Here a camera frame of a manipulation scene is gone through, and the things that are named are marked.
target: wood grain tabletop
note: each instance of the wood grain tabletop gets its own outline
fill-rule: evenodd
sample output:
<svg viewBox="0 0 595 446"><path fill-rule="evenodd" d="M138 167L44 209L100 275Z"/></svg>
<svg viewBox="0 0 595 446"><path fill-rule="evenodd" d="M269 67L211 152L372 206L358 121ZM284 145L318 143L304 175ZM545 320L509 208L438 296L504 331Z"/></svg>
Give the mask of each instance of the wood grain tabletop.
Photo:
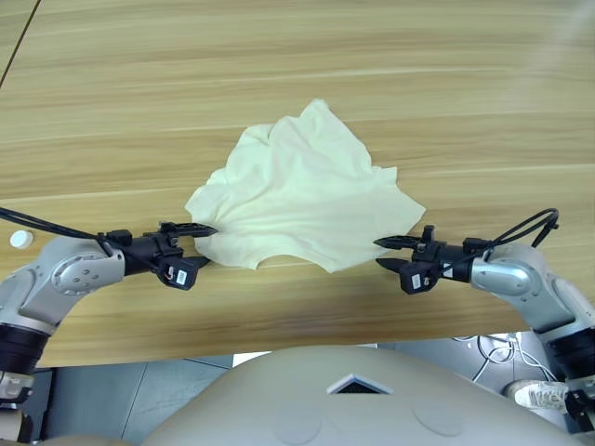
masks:
<svg viewBox="0 0 595 446"><path fill-rule="evenodd" d="M0 62L24 17L4 4ZM557 207L540 249L595 300L594 25L589 0L44 0L0 90L0 205L91 232L189 221L247 126L323 98L428 208L412 233L493 238ZM0 222L3 276L50 240L15 250L16 228ZM42 364L522 329L466 284L409 296L375 262L286 256L209 265L189 292L126 278L75 307Z"/></svg>

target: crumpled cloth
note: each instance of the crumpled cloth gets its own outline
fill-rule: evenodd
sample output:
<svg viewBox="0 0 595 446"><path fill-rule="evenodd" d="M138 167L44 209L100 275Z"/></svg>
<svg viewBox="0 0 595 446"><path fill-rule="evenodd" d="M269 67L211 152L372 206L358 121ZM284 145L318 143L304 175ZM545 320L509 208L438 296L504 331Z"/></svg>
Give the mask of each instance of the crumpled cloth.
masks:
<svg viewBox="0 0 595 446"><path fill-rule="evenodd" d="M334 272L386 252L373 240L406 234L425 209L396 186L397 169L372 166L365 145L315 99L298 118L247 128L225 167L186 203L219 233L196 249L255 269L291 255Z"/></svg>

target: shoe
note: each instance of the shoe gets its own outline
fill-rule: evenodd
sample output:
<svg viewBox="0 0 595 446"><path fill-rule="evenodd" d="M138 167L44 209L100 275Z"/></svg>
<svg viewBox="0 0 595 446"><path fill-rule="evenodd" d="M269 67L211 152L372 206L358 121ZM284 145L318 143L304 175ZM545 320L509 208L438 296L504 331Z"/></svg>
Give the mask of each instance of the shoe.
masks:
<svg viewBox="0 0 595 446"><path fill-rule="evenodd" d="M503 393L527 409L551 409L566 413L564 399L568 386L564 383L521 379L508 384Z"/></svg>

